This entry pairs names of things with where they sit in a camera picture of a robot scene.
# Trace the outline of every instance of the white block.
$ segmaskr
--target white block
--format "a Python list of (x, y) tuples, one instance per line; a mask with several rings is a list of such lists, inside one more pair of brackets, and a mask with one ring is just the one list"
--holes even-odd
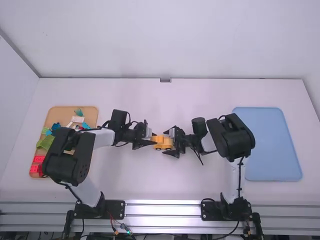
[(84, 116), (72, 116), (71, 118), (71, 122), (74, 122), (74, 123), (83, 123), (84, 120), (85, 120)]

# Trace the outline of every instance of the white table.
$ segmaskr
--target white table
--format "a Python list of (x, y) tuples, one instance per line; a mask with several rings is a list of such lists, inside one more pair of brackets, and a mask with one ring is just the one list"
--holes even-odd
[[(32, 179), (29, 167), (49, 108), (97, 106), (98, 124), (113, 109), (146, 119), (153, 132), (173, 125), (192, 132), (191, 119), (216, 118), (235, 107), (278, 107), (285, 116), (303, 172), (299, 182), (245, 181), (245, 196), (260, 212), (266, 234), (320, 234), (320, 123), (298, 79), (42, 79), (0, 182), (0, 231), (61, 231), (74, 198), (50, 179)], [(203, 222), (199, 202), (219, 199), (225, 160), (191, 151), (180, 159), (152, 147), (96, 150), (89, 175), (106, 199), (128, 203), (124, 222), (134, 233), (228, 233), (235, 222)], [(86, 220), (86, 231), (111, 232), (108, 220)], [(74, 221), (74, 231), (81, 221)]]

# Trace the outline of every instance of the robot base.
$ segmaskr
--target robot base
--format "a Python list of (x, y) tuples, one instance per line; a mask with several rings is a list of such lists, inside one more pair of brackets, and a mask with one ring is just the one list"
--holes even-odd
[(100, 199), (95, 207), (77, 203), (74, 207), (74, 219), (110, 219), (122, 220), (125, 217), (126, 202), (123, 200), (105, 200), (101, 192)]
[(221, 195), (221, 201), (202, 201), (201, 219), (203, 221), (250, 221), (251, 204), (243, 197), (229, 204)]

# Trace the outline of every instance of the blue mat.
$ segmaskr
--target blue mat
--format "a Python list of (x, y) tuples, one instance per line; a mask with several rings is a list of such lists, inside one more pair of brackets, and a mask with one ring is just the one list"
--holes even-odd
[(250, 181), (299, 181), (302, 171), (283, 112), (276, 107), (236, 107), (233, 113), (255, 137), (245, 169)]

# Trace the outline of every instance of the connector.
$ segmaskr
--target connector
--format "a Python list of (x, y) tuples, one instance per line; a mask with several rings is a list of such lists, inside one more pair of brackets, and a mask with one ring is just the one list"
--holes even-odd
[(113, 232), (114, 232), (115, 235), (118, 235), (118, 234), (119, 234), (118, 230), (117, 230), (114, 226), (112, 226), (112, 230), (113, 230)]
[(125, 230), (128, 235), (130, 235), (130, 236), (132, 235), (132, 231), (124, 223), (121, 223), (120, 228)]

